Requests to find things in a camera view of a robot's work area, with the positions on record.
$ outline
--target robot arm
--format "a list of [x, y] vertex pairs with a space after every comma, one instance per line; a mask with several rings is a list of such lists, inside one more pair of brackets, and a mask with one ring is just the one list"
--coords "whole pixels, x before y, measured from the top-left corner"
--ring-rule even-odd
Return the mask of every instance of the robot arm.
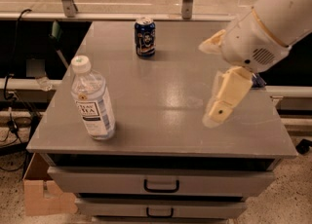
[[204, 125], [222, 124], [251, 88], [253, 73], [282, 60], [311, 31], [312, 0], [257, 0], [250, 12], [203, 42], [201, 51], [219, 53], [236, 66], [222, 76], [214, 103], [206, 109]]

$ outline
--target drawer handle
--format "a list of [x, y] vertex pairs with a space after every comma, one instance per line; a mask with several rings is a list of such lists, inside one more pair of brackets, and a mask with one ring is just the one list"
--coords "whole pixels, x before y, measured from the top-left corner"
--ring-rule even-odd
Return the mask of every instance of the drawer handle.
[[144, 190], [149, 193], [175, 193], [179, 189], [179, 181], [175, 182], [174, 189], [150, 189], [147, 186], [147, 179], [144, 179]]
[[169, 215], [152, 215], [149, 213], [149, 207], [146, 208], [146, 215], [150, 218], [172, 218], [174, 216], [174, 209], [171, 208]]

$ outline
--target wire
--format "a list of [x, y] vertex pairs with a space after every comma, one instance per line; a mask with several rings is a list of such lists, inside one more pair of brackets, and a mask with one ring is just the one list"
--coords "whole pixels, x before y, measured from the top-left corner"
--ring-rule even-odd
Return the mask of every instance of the wire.
[[10, 133], [10, 130], [8, 130], [7, 136], [6, 136], [3, 140], [1, 140], [0, 142], [5, 142], [5, 141], [7, 141], [7, 140], [8, 140], [8, 137], [9, 137], [9, 133]]
[[23, 168], [25, 162], [26, 162], [26, 158], [27, 156], [25, 156], [25, 158], [23, 159], [23, 162], [21, 163], [20, 166], [16, 167], [16, 168], [12, 168], [12, 169], [8, 169], [8, 168], [3, 168], [3, 167], [0, 167], [0, 170], [2, 171], [6, 171], [6, 172], [15, 172], [15, 171], [18, 171], [20, 170], [21, 168]]
[[15, 135], [16, 135], [16, 137], [17, 137], [17, 139], [18, 139], [18, 141], [19, 141], [20, 143], [24, 143], [23, 141], [21, 141], [20, 136], [19, 136], [19, 134], [18, 134], [17, 132], [15, 133]]
[[12, 141], [12, 142], [10, 142], [10, 143], [6, 143], [6, 144], [3, 144], [3, 145], [0, 145], [0, 148], [8, 147], [8, 146], [14, 144], [14, 143], [15, 143], [16, 141], [18, 141], [18, 140], [19, 140], [19, 139], [16, 138], [14, 141]]
[[15, 37], [14, 37], [14, 43], [13, 43], [13, 48], [12, 48], [12, 54], [11, 54], [11, 57], [10, 57], [10, 60], [9, 60], [9, 68], [8, 68], [7, 76], [5, 78], [4, 89], [3, 89], [3, 97], [6, 100], [11, 100], [11, 99], [14, 98], [14, 95], [11, 94], [11, 93], [9, 93], [9, 95], [7, 95], [7, 85], [8, 85], [9, 79], [11, 79], [14, 76], [14, 74], [12, 74], [10, 72], [11, 72], [11, 68], [12, 68], [12, 65], [14, 63], [14, 58], [15, 58], [15, 55], [16, 55], [19, 22], [20, 22], [20, 19], [21, 19], [22, 15], [25, 14], [25, 13], [28, 13], [28, 12], [31, 12], [31, 10], [30, 9], [26, 9], [26, 10], [21, 11], [20, 14], [19, 14], [18, 20], [16, 22], [16, 29], [15, 29]]

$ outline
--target soda can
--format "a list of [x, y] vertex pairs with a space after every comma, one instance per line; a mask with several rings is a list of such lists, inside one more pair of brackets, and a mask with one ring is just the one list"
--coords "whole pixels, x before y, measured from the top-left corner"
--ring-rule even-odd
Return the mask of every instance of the soda can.
[[151, 18], [140, 18], [135, 24], [136, 54], [149, 58], [155, 54], [155, 22]]

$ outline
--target table surface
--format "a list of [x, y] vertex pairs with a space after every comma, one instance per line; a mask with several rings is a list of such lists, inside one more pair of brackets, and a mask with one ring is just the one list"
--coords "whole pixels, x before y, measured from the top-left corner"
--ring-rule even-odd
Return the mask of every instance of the table surface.
[[117, 129], [91, 139], [70, 94], [71, 68], [27, 149], [51, 154], [291, 158], [291, 138], [265, 90], [250, 91], [221, 126], [202, 124], [217, 72], [229, 65], [198, 45], [226, 22], [157, 21], [156, 55], [136, 55], [133, 21], [96, 21], [77, 54], [106, 78]]

